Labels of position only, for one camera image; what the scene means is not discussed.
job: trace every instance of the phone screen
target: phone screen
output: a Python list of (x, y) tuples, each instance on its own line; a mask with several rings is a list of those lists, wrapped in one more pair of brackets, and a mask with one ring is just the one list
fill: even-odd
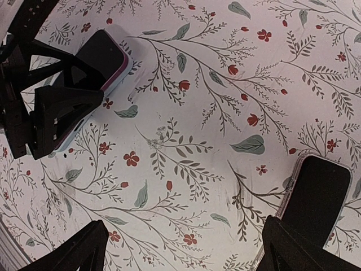
[[(350, 182), (347, 168), (316, 156), (307, 157), (281, 220), (323, 247), (340, 214)], [(257, 271), (263, 270), (267, 268), (262, 259)]]

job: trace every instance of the smartphone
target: smartphone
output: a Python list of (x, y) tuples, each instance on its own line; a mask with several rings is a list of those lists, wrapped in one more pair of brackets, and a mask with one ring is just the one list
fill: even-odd
[[(96, 87), (97, 90), (100, 88), (99, 90), (104, 92), (104, 99), (106, 99), (116, 86), (129, 74), (133, 66), (131, 57), (104, 30), (95, 32), (81, 47), (76, 57), (97, 69), (104, 76), (105, 83)], [(74, 84), (76, 84), (86, 77), (86, 73), (77, 67), (72, 67), (72, 77)], [(63, 72), (56, 78), (53, 86), (64, 86)], [(73, 127), (72, 131), (64, 140), (59, 142), (55, 147), (55, 152), (66, 150), (91, 114), (92, 113), (88, 114)]]
[[(277, 217), (316, 246), (323, 247), (342, 211), (351, 184), (349, 168), (316, 155), (302, 155)], [(250, 270), (267, 271), (263, 247)]]

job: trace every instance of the floral pattern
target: floral pattern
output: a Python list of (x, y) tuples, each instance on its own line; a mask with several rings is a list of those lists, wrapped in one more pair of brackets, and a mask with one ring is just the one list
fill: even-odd
[(66, 152), (14, 160), (1, 136), (3, 222), (31, 259), (101, 219), (105, 270), (249, 270), (313, 153), (353, 172), (326, 249), (361, 265), (360, 19), (355, 0), (59, 1), (41, 41), (120, 25), (132, 70)]

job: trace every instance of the red flower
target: red flower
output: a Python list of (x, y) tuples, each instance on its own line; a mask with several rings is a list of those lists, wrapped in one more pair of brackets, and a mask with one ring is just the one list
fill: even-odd
[(126, 160), (126, 165), (130, 167), (131, 165), (136, 167), (139, 162), (139, 157), (135, 155), (135, 151), (132, 151), (130, 154), (124, 155), (124, 160)]
[(187, 245), (189, 245), (189, 246), (190, 246), (191, 244), (197, 244), (197, 240), (194, 239), (194, 234), (191, 234), (191, 235), (186, 234), (186, 235), (184, 236), (183, 241), (185, 241), (185, 242), (187, 243)]
[(99, 145), (99, 151), (101, 151), (102, 154), (105, 154), (109, 150), (111, 150), (110, 145), (107, 145), (105, 142)]
[(111, 106), (114, 104), (114, 102), (111, 100), (109, 101), (109, 98), (105, 99), (105, 103), (103, 103), (103, 107), (106, 107), (107, 109), (111, 109)]
[(261, 167), (256, 167), (256, 170), (259, 171), (258, 174), (262, 176), (263, 173), (267, 173), (268, 169), (265, 168), (266, 165), (261, 165)]
[(121, 187), (121, 188), (127, 188), (128, 186), (129, 186), (128, 182), (122, 182), (122, 183), (120, 184), (120, 187)]
[(327, 149), (329, 149), (330, 152), (333, 152), (333, 148), (336, 148), (337, 146), (337, 142), (334, 142), (333, 139), (327, 141)]
[(173, 188), (173, 184), (171, 181), (167, 181), (167, 189), (170, 191)]
[(270, 37), (272, 37), (272, 33), (271, 32), (267, 32), (264, 29), (262, 29), (262, 31), (258, 31), (258, 38), (260, 40), (265, 40), (266, 42), (268, 42), (270, 39)]
[(120, 240), (120, 235), (116, 231), (113, 231), (112, 233), (109, 232), (109, 237), (112, 241), (115, 241), (115, 242), (119, 242), (119, 240)]
[(339, 55), (337, 55), (338, 58), (336, 58), (336, 60), (339, 60), (340, 62), (344, 62), (346, 61), (346, 55), (343, 52), (340, 52)]
[(183, 80), (183, 81), (179, 82), (179, 89), (181, 91), (183, 91), (183, 89), (184, 90), (190, 89), (190, 86), (191, 86), (191, 84), (188, 80)]
[(258, 117), (255, 114), (250, 114), (250, 117), (247, 119), (247, 122), (250, 126), (255, 127), (258, 123)]
[(332, 237), (334, 237), (334, 233), (331, 233), (330, 237), (328, 238), (329, 241), (332, 240)]
[(81, 33), (87, 32), (90, 27), (91, 27), (90, 23), (84, 24), (84, 25), (83, 25), (83, 29), (81, 30)]
[(3, 151), (2, 156), (6, 158), (7, 157), (7, 148), (3, 147), (2, 151)]
[(228, 72), (230, 75), (236, 75), (238, 73), (238, 69), (236, 68), (236, 65), (230, 65), (228, 67)]
[(292, 148), (288, 151), (289, 154), (294, 154), (297, 150), (295, 148)]
[(246, 94), (241, 94), (241, 99), (242, 100), (248, 100), (248, 96)]

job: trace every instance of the table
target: table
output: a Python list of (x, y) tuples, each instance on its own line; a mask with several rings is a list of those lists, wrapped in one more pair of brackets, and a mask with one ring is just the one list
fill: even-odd
[(38, 39), (76, 53), (104, 28), (133, 69), (68, 150), (14, 160), (1, 139), (0, 212), (31, 259), (102, 219), (106, 270), (248, 270), (312, 152), (353, 172), (326, 249), (361, 265), (360, 1), (61, 0)]

